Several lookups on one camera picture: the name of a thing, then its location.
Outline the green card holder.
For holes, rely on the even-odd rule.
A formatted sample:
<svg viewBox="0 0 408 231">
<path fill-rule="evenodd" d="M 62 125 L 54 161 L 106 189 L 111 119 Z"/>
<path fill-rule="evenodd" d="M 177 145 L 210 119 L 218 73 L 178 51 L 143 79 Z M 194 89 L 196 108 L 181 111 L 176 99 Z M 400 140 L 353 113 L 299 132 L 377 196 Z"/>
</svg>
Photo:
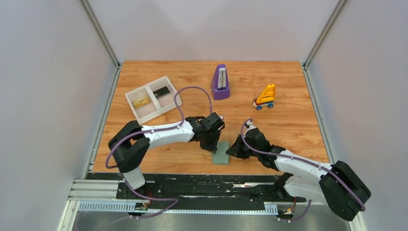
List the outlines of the green card holder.
<svg viewBox="0 0 408 231">
<path fill-rule="evenodd" d="M 230 148 L 228 141 L 220 141 L 217 144 L 217 150 L 212 155 L 212 164 L 214 165 L 228 165 L 230 163 L 230 157 L 226 154 L 226 151 Z"/>
</svg>

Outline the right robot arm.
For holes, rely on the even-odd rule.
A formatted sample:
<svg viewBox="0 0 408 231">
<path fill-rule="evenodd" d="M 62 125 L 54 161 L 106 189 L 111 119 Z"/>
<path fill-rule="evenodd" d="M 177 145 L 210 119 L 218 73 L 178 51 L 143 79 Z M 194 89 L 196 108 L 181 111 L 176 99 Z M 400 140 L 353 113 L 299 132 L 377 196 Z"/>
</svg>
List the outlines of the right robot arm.
<svg viewBox="0 0 408 231">
<path fill-rule="evenodd" d="M 275 187 L 275 195 L 281 201 L 302 197 L 327 205 L 338 217 L 352 221 L 371 198 L 369 188 L 347 163 L 321 163 L 298 156 L 270 144 L 254 126 L 238 135 L 226 154 L 240 159 L 253 156 L 264 167 L 283 172 Z"/>
</svg>

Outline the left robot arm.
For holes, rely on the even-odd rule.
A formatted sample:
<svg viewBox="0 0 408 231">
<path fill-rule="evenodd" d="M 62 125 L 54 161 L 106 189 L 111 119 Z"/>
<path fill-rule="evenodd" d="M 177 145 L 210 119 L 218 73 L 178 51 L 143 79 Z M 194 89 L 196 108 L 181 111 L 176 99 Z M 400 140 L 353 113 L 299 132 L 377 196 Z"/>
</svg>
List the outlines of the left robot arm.
<svg viewBox="0 0 408 231">
<path fill-rule="evenodd" d="M 190 116 L 177 123 L 142 126 L 138 121 L 128 122 L 108 143 L 115 168 L 128 182 L 129 193 L 136 199 L 147 194 L 147 185 L 140 165 L 148 150 L 178 142 L 196 141 L 200 148 L 217 151 L 223 117 L 213 112 L 208 116 Z"/>
</svg>

